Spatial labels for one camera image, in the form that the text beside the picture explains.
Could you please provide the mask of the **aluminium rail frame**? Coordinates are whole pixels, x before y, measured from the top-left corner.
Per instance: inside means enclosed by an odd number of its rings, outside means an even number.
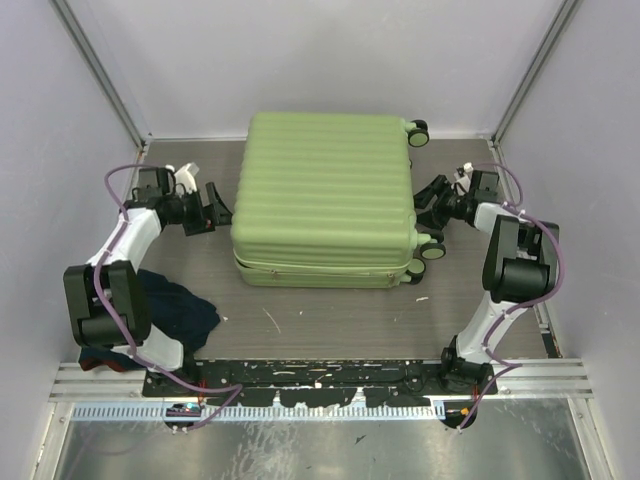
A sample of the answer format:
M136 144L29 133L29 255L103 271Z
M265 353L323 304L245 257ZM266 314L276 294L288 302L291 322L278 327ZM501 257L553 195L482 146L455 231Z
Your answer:
M158 417L184 428L213 420L437 419L464 429L497 400L566 401L589 475L612 479L581 360L500 360L462 375L436 360L201 360L197 385L143 370L84 371L63 363L49 396L50 419L32 474L51 479L73 414Z

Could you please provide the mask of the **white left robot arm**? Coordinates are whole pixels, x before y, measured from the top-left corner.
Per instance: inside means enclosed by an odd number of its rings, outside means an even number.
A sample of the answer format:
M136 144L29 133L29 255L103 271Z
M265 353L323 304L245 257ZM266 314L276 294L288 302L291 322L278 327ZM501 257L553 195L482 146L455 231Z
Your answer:
M186 287L141 267L142 260L168 226L186 236L212 233L232 214L213 183L204 203L187 163L141 167L127 200L116 202L119 216L99 251L70 266L63 284L71 330L85 369L136 367L162 375L178 396L206 391L193 355L219 324L216 307Z

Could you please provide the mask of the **navy blue garment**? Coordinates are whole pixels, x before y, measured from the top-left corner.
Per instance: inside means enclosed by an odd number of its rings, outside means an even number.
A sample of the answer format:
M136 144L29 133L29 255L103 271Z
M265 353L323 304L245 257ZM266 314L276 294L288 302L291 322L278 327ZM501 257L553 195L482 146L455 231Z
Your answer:
M204 347L221 322L216 307L161 274L140 269L137 276L147 295L153 325L180 341L186 351L195 353ZM92 347L81 349L78 362L83 371L98 367L116 372L143 369L124 354Z

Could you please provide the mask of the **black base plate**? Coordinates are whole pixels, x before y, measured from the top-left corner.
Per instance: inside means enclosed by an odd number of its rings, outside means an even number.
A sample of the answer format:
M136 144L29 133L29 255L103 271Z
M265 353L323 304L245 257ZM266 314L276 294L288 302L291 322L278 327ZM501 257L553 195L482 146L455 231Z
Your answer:
M199 360L192 380L201 388L221 389L239 384L232 401L249 407L267 407L278 401L293 408L351 404L358 393L369 408L427 406L432 396L475 396L484 387L491 395L494 369L427 360Z

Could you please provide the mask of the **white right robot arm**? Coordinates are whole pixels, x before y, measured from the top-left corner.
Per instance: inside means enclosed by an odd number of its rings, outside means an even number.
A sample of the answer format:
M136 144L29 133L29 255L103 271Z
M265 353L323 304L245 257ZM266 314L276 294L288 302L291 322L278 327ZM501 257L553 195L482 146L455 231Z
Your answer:
M420 248L423 259L444 254L444 229L452 220L489 237L483 297L467 326L443 349L438 369L438 381L449 393L487 388L495 376L496 347L510 326L561 286L560 228L503 199L499 173L485 164L466 164L453 180L435 177L413 202L418 224L432 238Z

